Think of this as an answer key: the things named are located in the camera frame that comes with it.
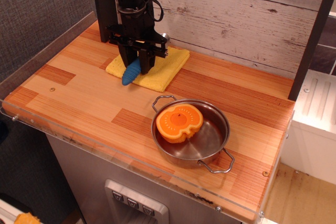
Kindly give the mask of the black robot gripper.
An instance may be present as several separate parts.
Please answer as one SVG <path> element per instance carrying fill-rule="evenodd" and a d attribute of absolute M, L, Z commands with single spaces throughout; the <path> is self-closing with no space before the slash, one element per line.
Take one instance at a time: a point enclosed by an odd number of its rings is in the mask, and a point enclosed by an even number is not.
<path fill-rule="evenodd" d="M 141 73 L 147 74 L 155 65 L 155 53 L 152 50 L 140 50 L 138 56 L 138 51 L 134 46 L 123 44 L 128 38 L 132 40 L 154 39 L 154 34 L 157 33 L 154 29 L 154 11 L 150 8 L 134 13 L 121 13 L 120 16 L 121 23 L 107 27 L 110 32 L 110 43 L 118 45 L 125 67 L 139 58 Z"/>

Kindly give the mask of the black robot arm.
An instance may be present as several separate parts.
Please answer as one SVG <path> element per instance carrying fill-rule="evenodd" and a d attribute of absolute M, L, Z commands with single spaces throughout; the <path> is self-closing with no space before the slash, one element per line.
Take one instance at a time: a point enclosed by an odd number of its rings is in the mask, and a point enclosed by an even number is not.
<path fill-rule="evenodd" d="M 157 0 L 115 0 L 117 21 L 108 25 L 109 42 L 119 48 L 126 67 L 140 61 L 141 73 L 147 74 L 156 57 L 167 56 L 167 39 L 154 29 L 164 11 Z"/>

